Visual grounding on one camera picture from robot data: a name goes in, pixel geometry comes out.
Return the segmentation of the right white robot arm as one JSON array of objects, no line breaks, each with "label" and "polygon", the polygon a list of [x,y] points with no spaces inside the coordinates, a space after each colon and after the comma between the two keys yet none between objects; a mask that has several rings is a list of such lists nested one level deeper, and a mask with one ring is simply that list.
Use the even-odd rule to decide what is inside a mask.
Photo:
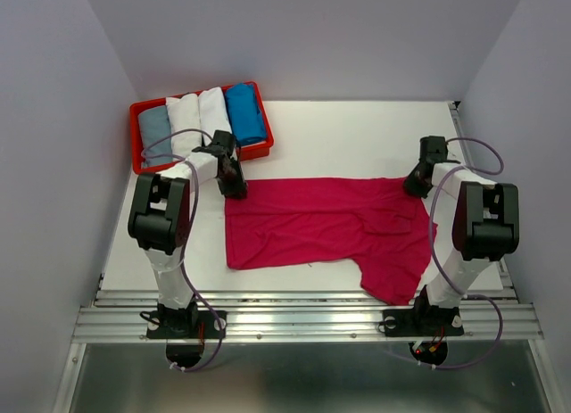
[{"label": "right white robot arm", "polygon": [[[449,158],[448,145],[469,142],[483,146],[498,160],[497,170],[467,166]],[[519,194],[510,183],[487,178],[505,168],[500,154],[486,142],[470,137],[424,136],[418,163],[403,182],[406,194],[427,198],[434,194],[429,211],[428,238],[438,275],[421,290],[410,312],[410,322],[421,333],[430,333],[468,297],[468,289],[494,262],[519,245]],[[439,196],[456,201],[451,226],[452,250],[440,262],[434,247],[434,214]]]}]

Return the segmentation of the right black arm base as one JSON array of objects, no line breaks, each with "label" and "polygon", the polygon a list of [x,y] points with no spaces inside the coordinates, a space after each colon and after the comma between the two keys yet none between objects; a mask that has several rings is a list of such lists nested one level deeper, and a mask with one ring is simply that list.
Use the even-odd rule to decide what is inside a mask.
[{"label": "right black arm base", "polygon": [[377,329],[387,337],[439,338],[464,334],[458,307],[432,306],[421,296],[409,309],[384,310]]}]

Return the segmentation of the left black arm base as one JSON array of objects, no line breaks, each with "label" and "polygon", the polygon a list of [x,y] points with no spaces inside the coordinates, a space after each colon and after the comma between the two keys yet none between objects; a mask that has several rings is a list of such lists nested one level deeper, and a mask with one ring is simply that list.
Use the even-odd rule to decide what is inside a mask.
[{"label": "left black arm base", "polygon": [[208,310],[198,310],[195,304],[187,309],[163,308],[141,311],[146,323],[146,337],[151,340],[215,340],[226,336],[227,313],[218,311],[219,322]]}]

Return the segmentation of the pink t-shirt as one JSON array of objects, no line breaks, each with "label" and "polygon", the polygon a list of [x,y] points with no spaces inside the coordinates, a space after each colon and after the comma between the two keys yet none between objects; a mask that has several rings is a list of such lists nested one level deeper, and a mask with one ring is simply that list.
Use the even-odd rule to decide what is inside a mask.
[{"label": "pink t-shirt", "polygon": [[392,305],[413,299],[431,261],[429,215],[400,178],[252,180],[224,206],[234,270],[352,260],[360,286]]}]

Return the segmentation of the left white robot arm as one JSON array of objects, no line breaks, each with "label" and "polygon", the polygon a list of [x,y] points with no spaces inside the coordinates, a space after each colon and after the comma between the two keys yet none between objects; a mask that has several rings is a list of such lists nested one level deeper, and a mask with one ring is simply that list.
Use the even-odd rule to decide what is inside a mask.
[{"label": "left white robot arm", "polygon": [[156,326],[168,320],[170,329],[180,336],[191,335],[198,327],[199,316],[191,309],[198,295],[188,282],[184,257],[199,188],[214,179],[224,197],[247,196],[238,148],[233,134],[217,130],[208,144],[196,147],[187,157],[176,155],[170,169],[137,177],[128,234],[144,250],[159,288],[157,310],[143,317]]}]

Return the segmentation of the red plastic tray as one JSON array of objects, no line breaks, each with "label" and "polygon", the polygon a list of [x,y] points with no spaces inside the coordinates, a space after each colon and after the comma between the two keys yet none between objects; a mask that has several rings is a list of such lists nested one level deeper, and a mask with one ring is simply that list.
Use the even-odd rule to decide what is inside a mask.
[{"label": "red plastic tray", "polygon": [[[258,84],[255,81],[245,81],[244,83],[246,85],[250,85],[255,93],[259,113],[262,117],[264,127],[266,130],[266,138],[264,141],[261,141],[253,145],[241,145],[239,161],[250,161],[253,159],[269,156],[270,149],[274,145],[274,137],[269,124],[267,113],[264,108]],[[145,163],[145,158],[142,155],[143,141],[140,133],[138,115],[143,111],[154,108],[156,106],[164,105],[165,103],[166,103],[166,98],[161,97],[148,101],[132,103],[129,107],[128,121],[129,121],[129,134],[130,134],[131,161],[132,161],[132,169],[135,174],[140,174],[143,172],[159,172],[162,170],[169,169],[175,165],[174,162],[169,162],[163,165],[149,166]]]}]

